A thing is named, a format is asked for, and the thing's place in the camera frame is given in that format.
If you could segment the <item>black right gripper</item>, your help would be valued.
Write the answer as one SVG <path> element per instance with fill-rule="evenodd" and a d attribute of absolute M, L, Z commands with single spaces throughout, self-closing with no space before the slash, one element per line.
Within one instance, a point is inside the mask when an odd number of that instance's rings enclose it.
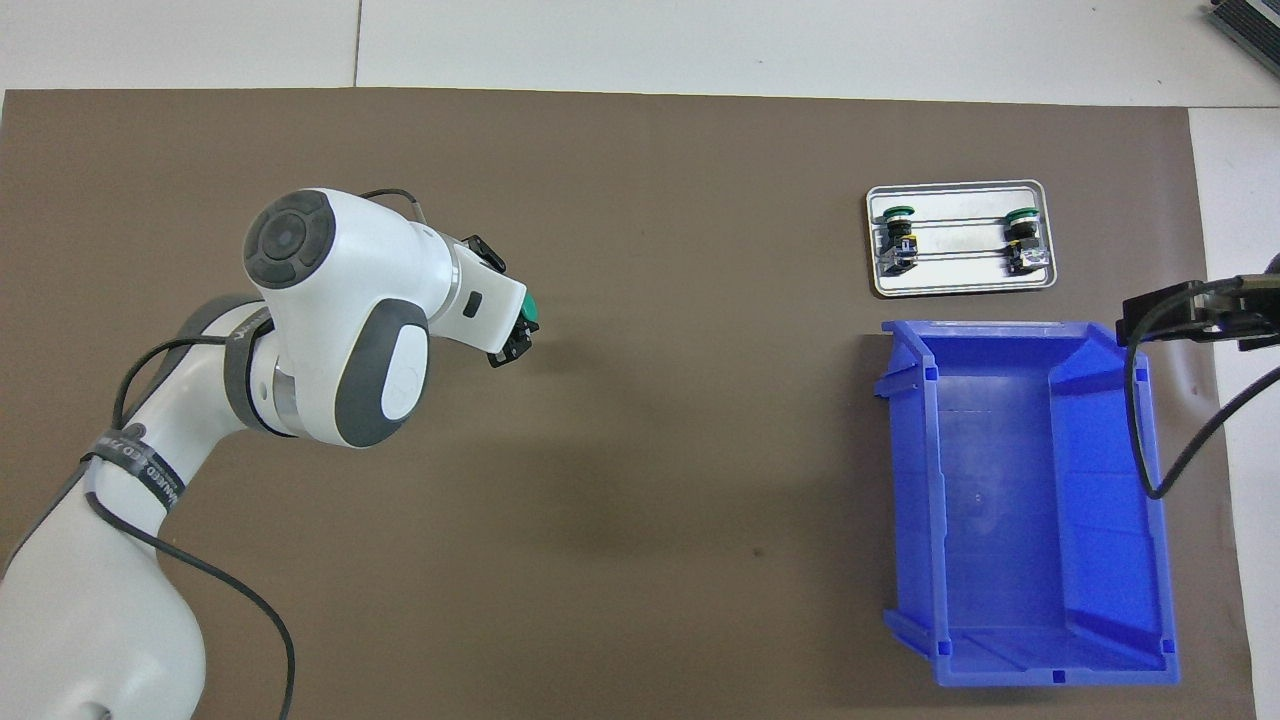
<path fill-rule="evenodd" d="M 1256 351 L 1279 345 L 1279 260 L 1276 254 L 1266 266 L 1268 284 L 1242 299 L 1245 281 L 1181 282 L 1126 299 L 1115 322 L 1117 345 L 1126 347 L 1134 331 L 1161 302 L 1176 299 L 1162 316 L 1152 322 L 1142 342 L 1188 340 L 1208 343 L 1213 340 L 1242 340 L 1240 351 Z M 1263 329 L 1251 336 L 1251 313 Z"/>

